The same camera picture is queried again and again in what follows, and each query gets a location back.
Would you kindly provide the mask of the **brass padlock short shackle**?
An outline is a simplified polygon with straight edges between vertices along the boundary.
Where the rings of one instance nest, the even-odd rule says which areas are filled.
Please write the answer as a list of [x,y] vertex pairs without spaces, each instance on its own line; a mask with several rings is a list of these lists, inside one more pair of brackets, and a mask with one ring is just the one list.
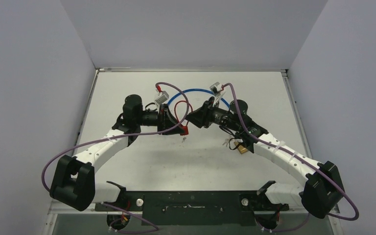
[[237,150],[240,154],[244,154],[249,151],[246,147],[242,146],[240,142],[235,141],[234,144],[235,150]]

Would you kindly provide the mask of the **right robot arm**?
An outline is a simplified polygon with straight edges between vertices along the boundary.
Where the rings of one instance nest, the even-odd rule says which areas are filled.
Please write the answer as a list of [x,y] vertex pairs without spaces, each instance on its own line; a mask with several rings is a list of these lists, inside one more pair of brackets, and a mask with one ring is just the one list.
[[260,208],[269,210],[276,204],[288,204],[304,207],[314,217],[325,218],[343,197],[337,166],[330,161],[323,164],[305,157],[286,146],[247,115],[245,101],[238,100],[238,105],[237,108],[231,102],[229,110],[223,110],[210,98],[186,119],[198,128],[216,124],[233,131],[241,146],[271,161],[297,181],[295,184],[267,183],[257,191]]

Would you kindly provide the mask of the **silver keys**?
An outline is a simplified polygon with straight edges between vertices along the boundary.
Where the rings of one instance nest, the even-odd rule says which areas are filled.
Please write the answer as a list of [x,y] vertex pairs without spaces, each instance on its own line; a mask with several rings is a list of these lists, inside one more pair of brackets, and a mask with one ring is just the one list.
[[225,147],[229,147],[230,146],[230,143],[231,143],[231,138],[228,138],[228,139],[225,139],[224,143],[222,144],[223,146]]

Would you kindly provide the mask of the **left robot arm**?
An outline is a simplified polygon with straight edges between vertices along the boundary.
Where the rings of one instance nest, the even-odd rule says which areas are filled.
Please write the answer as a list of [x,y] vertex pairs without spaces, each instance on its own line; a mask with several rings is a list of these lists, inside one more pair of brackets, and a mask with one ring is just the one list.
[[119,151],[129,147],[141,135],[142,126],[156,126],[160,135],[188,135],[188,128],[179,124],[167,104],[157,110],[145,110],[137,94],[125,98],[123,112],[112,129],[97,143],[74,156],[62,156],[56,166],[49,188],[51,198],[78,211],[92,203],[107,202],[120,211],[126,206],[126,188],[107,181],[98,184],[95,175]]

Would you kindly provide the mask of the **red cable padlock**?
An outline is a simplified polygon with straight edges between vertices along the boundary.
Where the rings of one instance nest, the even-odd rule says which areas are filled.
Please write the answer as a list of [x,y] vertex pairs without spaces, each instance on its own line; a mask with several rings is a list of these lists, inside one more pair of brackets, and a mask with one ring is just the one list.
[[[174,115],[175,115],[175,118],[176,118],[177,121],[179,121],[179,118],[178,118],[178,115],[177,115],[177,106],[180,103],[186,103],[189,106],[190,110],[193,111],[192,105],[190,103],[188,103],[186,100],[177,101],[176,104],[174,105]],[[189,121],[187,121],[185,125],[181,124],[181,128],[183,130],[183,133],[181,134],[181,136],[185,136],[185,135],[189,134],[188,123],[189,123]]]

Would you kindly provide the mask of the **blue cable lock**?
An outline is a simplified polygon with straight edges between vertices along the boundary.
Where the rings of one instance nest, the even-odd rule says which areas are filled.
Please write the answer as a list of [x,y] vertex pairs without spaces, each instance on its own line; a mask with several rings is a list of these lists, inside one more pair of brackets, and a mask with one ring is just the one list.
[[[201,93],[207,93],[207,94],[210,94],[210,95],[213,95],[213,92],[212,91],[209,91],[209,90],[206,90],[206,89],[200,89],[200,88],[191,88],[191,89],[186,89],[186,90],[183,90],[183,93],[191,93],[191,92],[201,92]],[[181,93],[177,93],[175,94],[174,96],[172,96],[169,101],[168,101],[168,105],[170,105],[176,98],[178,98],[179,96],[181,96],[182,94]],[[230,104],[228,101],[226,101],[224,98],[221,98],[220,100],[222,103],[224,103],[226,105],[227,108],[230,108]]]

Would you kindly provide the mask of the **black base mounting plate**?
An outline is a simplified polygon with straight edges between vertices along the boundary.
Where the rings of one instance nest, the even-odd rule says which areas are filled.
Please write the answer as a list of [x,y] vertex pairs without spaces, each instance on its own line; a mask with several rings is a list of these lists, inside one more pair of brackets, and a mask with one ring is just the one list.
[[287,204],[272,204],[253,190],[242,191],[127,191],[111,203],[130,212],[142,212],[155,225],[254,226],[256,217],[274,221]]

